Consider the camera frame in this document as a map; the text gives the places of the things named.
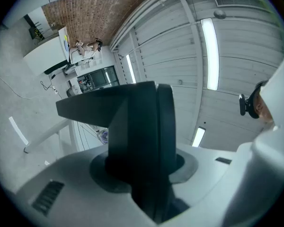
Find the black cap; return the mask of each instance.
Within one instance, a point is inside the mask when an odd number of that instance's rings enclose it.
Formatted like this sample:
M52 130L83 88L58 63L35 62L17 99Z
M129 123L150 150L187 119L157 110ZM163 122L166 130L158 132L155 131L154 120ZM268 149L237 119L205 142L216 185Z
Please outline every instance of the black cap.
M249 113L249 115L254 118L257 119L259 118L259 115L256 113L255 109L254 109L254 97L255 97L255 93L261 88L261 86L264 86L268 81L261 81L258 84L256 84L255 90L252 92L252 94L250 95L250 97L248 99L246 99L245 101L245 105L246 105L246 112Z

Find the fluorescent light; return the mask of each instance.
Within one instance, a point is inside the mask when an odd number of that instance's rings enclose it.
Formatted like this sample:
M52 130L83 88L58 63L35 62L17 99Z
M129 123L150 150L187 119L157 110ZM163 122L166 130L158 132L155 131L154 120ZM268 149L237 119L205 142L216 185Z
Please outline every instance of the fluorescent light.
M107 71L105 72L105 75L107 76L108 82L110 83L110 79L109 79Z
M194 142L193 142L193 147L199 147L199 145L200 145L200 143L201 143L201 140L202 140L204 134L205 134L205 129L199 127L198 130L197 130L197 134L195 134L195 139L194 139Z
M129 59L129 55L126 56L126 59L127 59L127 63L128 63L128 66L129 66L129 71L131 72L133 83L136 83L136 79L134 78L133 67L132 67L132 64L131 64L131 60Z
M207 50L207 88L217 90L219 83L219 48L216 31L211 18L201 19Z

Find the white cable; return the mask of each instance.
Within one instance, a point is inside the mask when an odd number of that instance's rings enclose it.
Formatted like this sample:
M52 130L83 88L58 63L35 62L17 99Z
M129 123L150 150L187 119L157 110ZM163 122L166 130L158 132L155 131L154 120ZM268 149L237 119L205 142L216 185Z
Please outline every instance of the white cable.
M10 85L9 85L8 83L6 83L1 77L0 77L0 79L1 79L6 85L8 85L8 87L13 91L14 94L16 94L17 96L19 96L20 98L23 98L23 99L33 99L33 98L36 98L36 97L43 97L43 96L35 96L35 97L24 97L24 96L21 96L21 95L19 95L18 93L16 93L16 92L14 91L14 89L12 89L12 88L10 87Z

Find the black headset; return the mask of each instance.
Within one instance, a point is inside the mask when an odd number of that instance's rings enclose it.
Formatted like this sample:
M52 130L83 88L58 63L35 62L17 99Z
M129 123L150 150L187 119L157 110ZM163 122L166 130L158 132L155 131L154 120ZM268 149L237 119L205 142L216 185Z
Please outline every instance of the black headset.
M96 42L99 44L98 51L101 51L101 47L102 47L102 45L103 45L102 40L99 39L99 38L96 38Z

